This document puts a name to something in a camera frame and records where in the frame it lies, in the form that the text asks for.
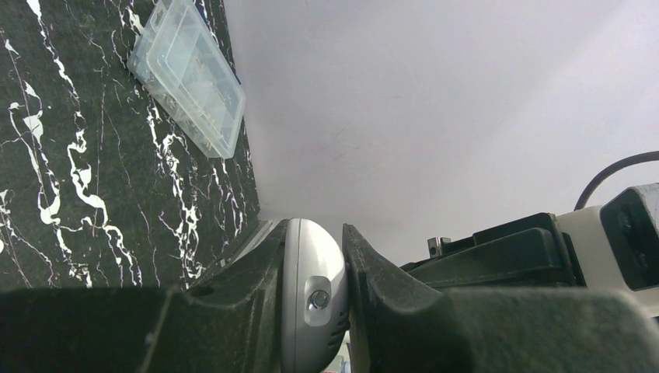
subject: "white wall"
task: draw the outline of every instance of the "white wall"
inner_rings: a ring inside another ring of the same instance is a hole
[[[659,2],[226,0],[264,218],[357,226],[394,263],[659,148]],[[659,180],[636,166],[604,203]]]

